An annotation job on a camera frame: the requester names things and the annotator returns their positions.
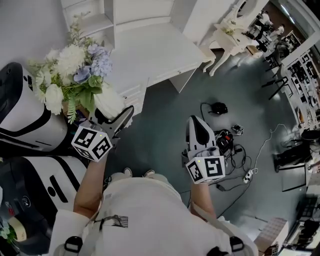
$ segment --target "gray floor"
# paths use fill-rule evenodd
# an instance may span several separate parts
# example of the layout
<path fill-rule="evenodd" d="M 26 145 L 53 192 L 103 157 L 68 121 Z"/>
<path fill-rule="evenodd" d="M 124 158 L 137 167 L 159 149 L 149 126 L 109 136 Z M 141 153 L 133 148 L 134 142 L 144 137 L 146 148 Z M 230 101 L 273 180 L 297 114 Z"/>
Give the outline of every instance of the gray floor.
<path fill-rule="evenodd" d="M 261 88 L 272 77 L 271 72 L 265 72 L 268 65 L 258 59 L 235 67 L 239 57 L 231 57 L 213 77 L 196 70 L 180 94 L 168 80 L 149 87 L 142 113 L 121 132 L 118 148 L 109 156 L 107 174 L 130 167 L 135 176 L 141 176 L 145 171 L 154 169 L 165 175 L 178 192 L 188 191 L 191 179 L 182 168 L 181 152 L 186 146 L 186 121 L 190 115 L 201 116 L 202 102 L 219 101 L 227 105 L 228 113 L 219 117 L 207 114 L 204 106 L 204 118 L 214 130 L 230 129 L 234 124 L 244 126 L 244 134 L 236 137 L 235 143 L 245 148 L 253 162 L 264 140 L 270 136 L 270 129 L 282 123 L 291 131 L 295 120 L 285 94 L 280 93 L 268 101 L 276 87 Z M 272 153 L 283 151 L 280 142 L 287 139 L 286 130 L 280 126 L 261 152 L 257 162 L 259 171 L 249 189 L 223 214 L 252 238 L 264 225 L 252 217 L 264 220 L 281 217 L 292 224 L 298 200 L 305 193 L 305 188 L 282 192 L 281 174 L 274 171 Z M 240 155 L 235 157 L 237 163 L 241 160 Z M 239 174 L 243 174 L 242 169 L 236 169 L 231 177 Z M 241 183 L 241 178 L 238 178 L 222 185 L 227 189 Z M 217 215 L 224 212 L 245 188 L 240 186 L 221 192 L 212 185 L 210 191 Z M 189 192 L 181 194 L 185 204 L 189 196 Z"/>

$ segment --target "flower bouquet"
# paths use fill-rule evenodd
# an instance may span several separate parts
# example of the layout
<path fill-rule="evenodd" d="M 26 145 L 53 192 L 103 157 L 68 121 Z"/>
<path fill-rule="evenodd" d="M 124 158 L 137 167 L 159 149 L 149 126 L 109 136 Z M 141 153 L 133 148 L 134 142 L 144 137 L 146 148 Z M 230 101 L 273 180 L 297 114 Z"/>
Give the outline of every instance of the flower bouquet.
<path fill-rule="evenodd" d="M 70 26 L 69 44 L 61 51 L 52 49 L 44 62 L 29 62 L 35 83 L 36 97 L 53 114 L 61 113 L 62 102 L 67 102 L 68 122 L 76 119 L 76 106 L 81 104 L 89 112 L 94 110 L 96 94 L 102 93 L 104 77 L 112 71 L 110 52 L 90 37 L 81 37 L 79 21 L 85 14 L 76 16 Z"/>
<path fill-rule="evenodd" d="M 5 221 L 2 225 L 3 227 L 0 227 L 0 237 L 4 238 L 9 244 L 12 244 L 12 242 L 17 239 L 14 228 Z"/>

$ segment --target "black buckle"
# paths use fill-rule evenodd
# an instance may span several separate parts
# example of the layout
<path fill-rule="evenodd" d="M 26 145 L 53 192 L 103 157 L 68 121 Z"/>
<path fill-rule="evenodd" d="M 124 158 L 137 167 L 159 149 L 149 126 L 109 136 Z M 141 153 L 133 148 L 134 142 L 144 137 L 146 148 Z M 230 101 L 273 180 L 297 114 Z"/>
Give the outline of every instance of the black buckle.
<path fill-rule="evenodd" d="M 83 245 L 82 238 L 79 236 L 71 236 L 69 237 L 64 244 L 64 249 L 68 252 L 78 254 Z"/>
<path fill-rule="evenodd" d="M 230 237 L 230 245 L 233 253 L 242 251 L 245 248 L 244 242 L 239 237 Z"/>

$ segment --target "curved table leg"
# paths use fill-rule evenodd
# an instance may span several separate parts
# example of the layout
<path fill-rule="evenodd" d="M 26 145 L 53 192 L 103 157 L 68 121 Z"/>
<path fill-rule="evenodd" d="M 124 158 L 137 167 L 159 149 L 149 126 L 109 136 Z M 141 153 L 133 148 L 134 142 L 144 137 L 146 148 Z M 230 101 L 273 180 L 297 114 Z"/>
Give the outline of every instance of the curved table leg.
<path fill-rule="evenodd" d="M 239 61 L 236 63 L 236 66 L 237 66 L 237 67 L 240 67 L 240 65 L 241 65 L 246 59 L 248 59 L 249 57 L 250 57 L 250 55 L 247 54 L 246 56 L 240 58 Z"/>
<path fill-rule="evenodd" d="M 215 63 L 214 60 L 210 60 L 209 63 L 207 65 L 205 65 L 205 67 L 203 68 L 203 73 L 205 73 L 207 71 L 207 68 L 209 68 L 210 66 L 212 66 Z"/>
<path fill-rule="evenodd" d="M 209 72 L 210 77 L 213 77 L 213 75 L 215 74 L 216 70 L 227 61 L 227 59 L 230 56 L 230 52 L 225 51 L 224 54 L 222 55 L 221 59 L 219 59 L 219 61 L 216 63 L 216 65 L 213 67 L 213 69 L 211 69 L 211 71 Z"/>

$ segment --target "mirror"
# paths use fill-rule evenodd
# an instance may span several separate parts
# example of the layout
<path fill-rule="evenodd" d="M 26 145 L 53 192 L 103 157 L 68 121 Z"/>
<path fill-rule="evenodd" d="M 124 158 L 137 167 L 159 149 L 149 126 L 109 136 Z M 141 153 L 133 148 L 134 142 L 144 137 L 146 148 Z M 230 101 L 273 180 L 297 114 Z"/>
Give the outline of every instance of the mirror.
<path fill-rule="evenodd" d="M 240 5 L 238 9 L 237 18 L 248 16 L 257 5 L 257 0 L 244 0 L 239 2 L 237 5 Z"/>

